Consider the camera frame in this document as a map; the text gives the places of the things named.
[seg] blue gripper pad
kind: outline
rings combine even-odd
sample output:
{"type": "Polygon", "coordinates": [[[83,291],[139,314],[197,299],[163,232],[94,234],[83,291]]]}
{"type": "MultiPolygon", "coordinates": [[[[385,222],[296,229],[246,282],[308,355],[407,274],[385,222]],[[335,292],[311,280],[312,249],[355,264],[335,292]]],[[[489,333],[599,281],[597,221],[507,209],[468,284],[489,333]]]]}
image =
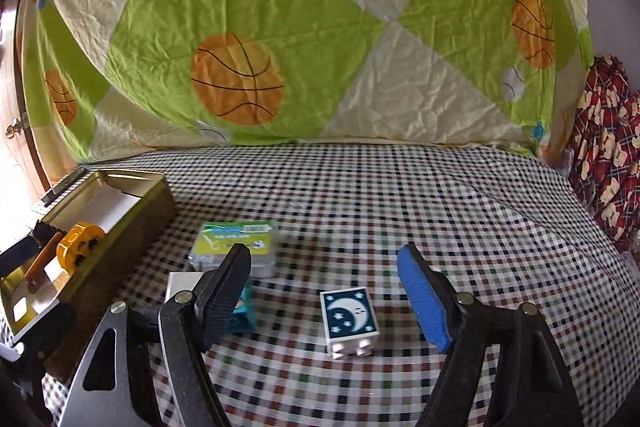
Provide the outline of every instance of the blue gripper pad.
{"type": "Polygon", "coordinates": [[[398,251],[398,276],[414,309],[422,333],[433,344],[438,353],[444,353],[451,344],[447,331],[447,315],[427,277],[411,256],[409,247],[398,251]]]}

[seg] wooden door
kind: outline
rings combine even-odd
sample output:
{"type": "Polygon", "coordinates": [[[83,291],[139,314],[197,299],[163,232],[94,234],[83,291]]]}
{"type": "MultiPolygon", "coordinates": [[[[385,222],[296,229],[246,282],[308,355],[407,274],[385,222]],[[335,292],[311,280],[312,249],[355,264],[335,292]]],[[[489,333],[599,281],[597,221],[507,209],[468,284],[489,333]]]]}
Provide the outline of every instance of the wooden door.
{"type": "Polygon", "coordinates": [[[32,137],[24,129],[16,93],[17,5],[18,0],[6,0],[0,17],[0,252],[28,232],[29,209],[49,188],[32,159],[28,144],[32,137]]]}

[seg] barcode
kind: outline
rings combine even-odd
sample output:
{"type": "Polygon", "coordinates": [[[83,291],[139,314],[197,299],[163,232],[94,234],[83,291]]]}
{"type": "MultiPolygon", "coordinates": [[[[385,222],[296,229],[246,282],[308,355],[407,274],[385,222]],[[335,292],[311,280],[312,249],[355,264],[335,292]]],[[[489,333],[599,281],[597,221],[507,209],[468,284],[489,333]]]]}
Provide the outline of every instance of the barcode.
{"type": "Polygon", "coordinates": [[[243,232],[269,232],[271,225],[244,225],[243,232]]]}

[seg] red cloth with bear pattern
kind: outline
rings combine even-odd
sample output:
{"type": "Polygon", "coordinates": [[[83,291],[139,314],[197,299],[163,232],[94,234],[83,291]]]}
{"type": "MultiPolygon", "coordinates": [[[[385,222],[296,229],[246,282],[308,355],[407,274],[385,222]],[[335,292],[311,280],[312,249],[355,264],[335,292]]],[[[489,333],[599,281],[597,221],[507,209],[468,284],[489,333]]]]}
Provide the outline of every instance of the red cloth with bear pattern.
{"type": "Polygon", "coordinates": [[[575,193],[618,251],[628,250],[640,208],[640,92],[629,93],[617,58],[598,57],[591,67],[569,147],[575,193]]]}

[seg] plastic container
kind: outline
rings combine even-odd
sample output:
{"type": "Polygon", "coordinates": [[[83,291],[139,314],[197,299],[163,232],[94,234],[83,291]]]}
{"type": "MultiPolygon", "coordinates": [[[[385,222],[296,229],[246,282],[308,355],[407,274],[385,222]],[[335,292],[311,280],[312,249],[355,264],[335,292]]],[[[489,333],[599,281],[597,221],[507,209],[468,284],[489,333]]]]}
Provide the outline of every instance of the plastic container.
{"type": "Polygon", "coordinates": [[[214,270],[234,244],[242,243],[251,251],[251,277],[272,277],[275,234],[273,221],[204,223],[191,247],[189,262],[200,272],[214,270]]]}

